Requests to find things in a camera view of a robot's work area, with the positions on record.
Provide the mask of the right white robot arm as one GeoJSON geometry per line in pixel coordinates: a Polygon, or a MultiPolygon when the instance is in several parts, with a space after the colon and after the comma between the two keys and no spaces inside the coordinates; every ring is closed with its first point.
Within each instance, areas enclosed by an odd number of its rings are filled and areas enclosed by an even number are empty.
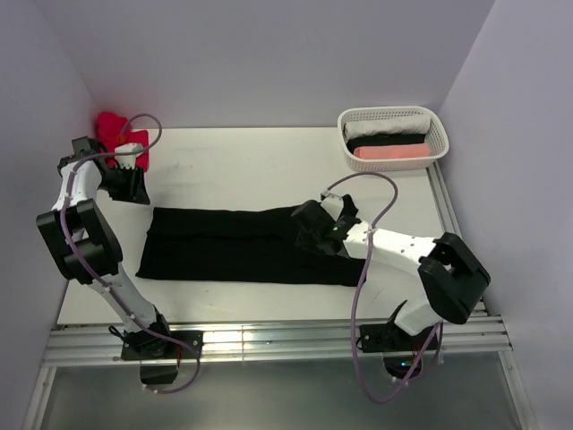
{"type": "Polygon", "coordinates": [[[405,349],[437,323],[466,323],[491,276],[463,239],[449,232],[433,238],[376,228],[357,213],[350,196],[324,194],[297,207],[291,218],[299,227],[297,245],[307,251],[380,262],[421,281],[423,293],[402,300],[382,338],[405,349]]]}

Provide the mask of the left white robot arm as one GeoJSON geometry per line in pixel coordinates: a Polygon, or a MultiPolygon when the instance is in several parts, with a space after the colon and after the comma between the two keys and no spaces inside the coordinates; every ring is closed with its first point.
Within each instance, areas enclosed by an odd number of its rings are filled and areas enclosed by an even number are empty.
{"type": "Polygon", "coordinates": [[[56,203],[36,225],[64,278],[97,292],[120,317],[123,329],[110,332],[138,357],[152,359],[170,354],[175,336],[125,272],[119,240],[97,205],[100,190],[114,201],[150,204],[144,171],[135,164],[141,148],[130,143],[107,154],[95,139],[73,140],[73,154],[58,164],[56,203]]]}

